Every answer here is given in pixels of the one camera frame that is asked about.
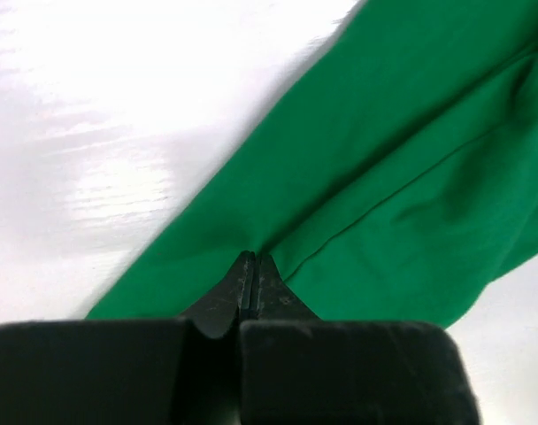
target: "glossy surface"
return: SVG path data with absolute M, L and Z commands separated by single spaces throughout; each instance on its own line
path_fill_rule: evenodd
M 0 0 L 0 322 L 81 317 L 354 3 Z M 451 332 L 538 425 L 538 258 Z

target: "black plastic part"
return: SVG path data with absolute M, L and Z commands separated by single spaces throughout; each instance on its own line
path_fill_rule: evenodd
M 0 327 L 0 425 L 166 425 L 191 325 L 184 321 Z
M 416 322 L 247 321 L 244 425 L 476 425 L 456 346 Z
M 0 327 L 0 425 L 476 425 L 446 333 L 325 322 L 244 252 L 171 320 Z

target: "fabric fold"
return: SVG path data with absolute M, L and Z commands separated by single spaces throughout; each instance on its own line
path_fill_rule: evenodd
M 538 0 L 371 0 L 90 318 L 269 251 L 324 319 L 448 325 L 538 252 Z

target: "clamp jaw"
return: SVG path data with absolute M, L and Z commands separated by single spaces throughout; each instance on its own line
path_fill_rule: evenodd
M 457 347 L 411 321 L 321 321 L 243 252 L 165 320 L 0 326 L 0 425 L 480 423 Z

